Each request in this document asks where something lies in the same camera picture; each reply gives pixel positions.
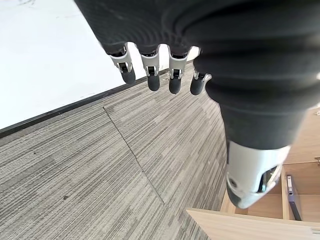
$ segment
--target wooden cabinet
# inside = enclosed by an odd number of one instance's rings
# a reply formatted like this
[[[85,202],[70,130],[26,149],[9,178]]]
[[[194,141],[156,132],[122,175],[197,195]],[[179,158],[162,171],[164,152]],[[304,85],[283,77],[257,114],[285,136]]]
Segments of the wooden cabinet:
[[[220,212],[187,212],[213,240],[320,239],[320,108],[311,109],[285,161],[281,180],[248,209],[232,205],[225,192]],[[287,175],[299,198],[302,221],[296,221],[288,201]]]

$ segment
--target robotic hand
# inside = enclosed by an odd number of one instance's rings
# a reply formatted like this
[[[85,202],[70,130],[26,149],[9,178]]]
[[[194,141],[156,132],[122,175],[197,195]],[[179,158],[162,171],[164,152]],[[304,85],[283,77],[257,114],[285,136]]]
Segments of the robotic hand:
[[[218,102],[227,145],[227,192],[247,208],[272,189],[308,108],[320,102],[317,0],[75,0],[127,84],[136,44],[150,90],[159,44],[169,47],[169,90],[180,90],[191,46],[190,91]]]

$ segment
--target black baseboard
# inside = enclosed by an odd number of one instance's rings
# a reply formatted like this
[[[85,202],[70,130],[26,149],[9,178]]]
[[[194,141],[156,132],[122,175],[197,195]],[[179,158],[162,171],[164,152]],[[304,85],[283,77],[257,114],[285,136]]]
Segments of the black baseboard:
[[[168,69],[161,70],[159,72],[159,75],[165,74],[167,71],[168,71]],[[89,104],[89,103],[92,103],[94,101],[97,101],[97,100],[103,99],[105,97],[108,97],[110,95],[116,94],[116,93],[118,93],[120,91],[126,90],[128,88],[131,88],[131,87],[133,87],[135,85],[144,83],[146,81],[147,81],[147,77],[142,77],[142,78],[136,80],[134,84],[131,84],[131,85],[124,84],[124,85],[115,87],[113,89],[101,92],[99,94],[87,97],[85,99],[70,103],[70,104],[62,106],[62,107],[59,107],[57,109],[48,111],[48,112],[40,114],[38,116],[31,117],[31,118],[29,118],[27,120],[18,122],[16,124],[11,125],[11,126],[7,126],[7,127],[3,128],[3,129],[0,129],[0,138],[9,136],[9,135],[14,134],[14,133],[16,133],[18,131],[21,131],[23,129],[26,129],[28,127],[31,127],[33,125],[36,125],[36,124],[41,123],[43,121],[46,121],[46,120],[48,120],[50,118],[56,117],[58,115],[64,114],[64,113],[66,113],[68,111],[71,111],[73,109],[82,107],[82,106],[84,106],[86,104]]]

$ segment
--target gray carpet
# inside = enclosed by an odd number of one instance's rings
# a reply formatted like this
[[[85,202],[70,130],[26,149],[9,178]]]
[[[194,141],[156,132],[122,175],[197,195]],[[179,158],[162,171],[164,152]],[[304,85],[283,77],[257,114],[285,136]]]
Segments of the gray carpet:
[[[0,239],[208,239],[185,209],[220,209],[226,148],[192,70],[177,95],[165,73],[0,139]]]

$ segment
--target binder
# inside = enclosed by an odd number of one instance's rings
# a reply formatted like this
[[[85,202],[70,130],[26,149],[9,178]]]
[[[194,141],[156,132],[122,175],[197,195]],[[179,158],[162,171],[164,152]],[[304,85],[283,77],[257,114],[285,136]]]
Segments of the binder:
[[[300,198],[295,188],[295,183],[291,175],[286,176],[288,186],[288,199],[295,220],[302,221]]]

